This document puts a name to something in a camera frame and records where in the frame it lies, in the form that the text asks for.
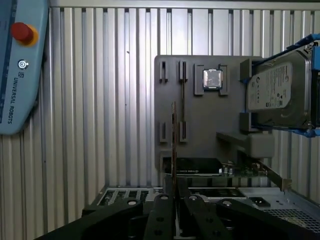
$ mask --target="silver metal panel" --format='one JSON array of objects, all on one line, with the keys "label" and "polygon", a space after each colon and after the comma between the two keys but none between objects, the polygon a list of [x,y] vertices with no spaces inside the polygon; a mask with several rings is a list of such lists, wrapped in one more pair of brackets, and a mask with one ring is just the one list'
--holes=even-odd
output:
[{"label": "silver metal panel", "polygon": [[74,127],[75,131],[75,216],[81,217],[85,204],[84,152],[84,86],[83,86],[83,18],[82,10],[74,9]]},{"label": "silver metal panel", "polygon": [[[320,32],[320,3],[51,4],[39,104],[21,134],[0,137],[4,240],[34,239],[79,218],[105,183],[162,184],[154,156],[156,55],[267,57]],[[320,202],[319,140],[273,134],[272,168]]]}]

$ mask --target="blue drive bracket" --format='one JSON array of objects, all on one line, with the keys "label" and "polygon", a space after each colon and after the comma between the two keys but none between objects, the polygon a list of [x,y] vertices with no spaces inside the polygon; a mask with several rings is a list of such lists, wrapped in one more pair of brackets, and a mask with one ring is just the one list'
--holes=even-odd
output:
[{"label": "blue drive bracket", "polygon": [[[314,41],[319,41],[320,40],[320,33],[318,34],[310,34],[295,44],[288,46],[286,50],[275,54],[271,57],[268,57],[262,61],[256,61],[252,62],[252,71],[254,71],[255,67],[262,65],[270,60],[273,60],[275,58],[278,58],[286,53],[289,53],[290,51],[294,51],[302,46],[308,45],[313,43]],[[311,69],[313,71],[320,71],[320,46],[313,46],[312,47],[312,52],[311,52]],[[292,128],[286,128],[286,127],[270,127],[270,126],[263,126],[263,125],[252,125],[253,128],[257,129],[264,129],[264,130],[281,130],[281,131],[287,131],[291,133],[295,133],[298,135],[305,136],[307,138],[314,138],[317,136],[320,136],[320,129],[292,129]]]},{"label": "blue drive bracket", "polygon": [[[12,135],[36,102],[49,6],[48,0],[0,0],[0,6],[0,135]],[[31,39],[20,40],[20,29],[14,37],[13,25],[28,26]]]}]

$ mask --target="cpu processor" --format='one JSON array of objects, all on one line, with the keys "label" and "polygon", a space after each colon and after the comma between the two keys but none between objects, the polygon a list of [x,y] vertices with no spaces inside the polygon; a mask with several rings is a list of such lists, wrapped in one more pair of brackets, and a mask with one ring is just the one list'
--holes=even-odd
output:
[{"label": "cpu processor", "polygon": [[207,69],[203,71],[203,88],[220,90],[222,88],[222,70]]}]

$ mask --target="gray fixture board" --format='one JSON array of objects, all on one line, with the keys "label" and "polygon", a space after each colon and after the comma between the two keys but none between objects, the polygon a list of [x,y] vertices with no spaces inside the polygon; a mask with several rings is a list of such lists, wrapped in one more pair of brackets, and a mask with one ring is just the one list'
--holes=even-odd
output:
[{"label": "gray fixture board", "polygon": [[[230,148],[216,139],[217,132],[239,133],[239,113],[245,110],[246,86],[239,81],[245,56],[165,56],[155,58],[155,159],[169,157],[172,144],[172,103],[176,102],[177,157],[232,158]],[[185,64],[183,137],[182,65]],[[224,69],[222,89],[203,87],[205,70]]]}]

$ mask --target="metal vent grille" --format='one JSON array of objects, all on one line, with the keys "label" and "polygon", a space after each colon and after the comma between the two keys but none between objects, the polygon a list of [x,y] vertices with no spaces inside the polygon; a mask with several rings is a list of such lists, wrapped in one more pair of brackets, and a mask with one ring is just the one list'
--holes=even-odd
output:
[{"label": "metal vent grille", "polygon": [[315,233],[320,233],[320,222],[303,211],[296,209],[266,209],[263,211]]}]

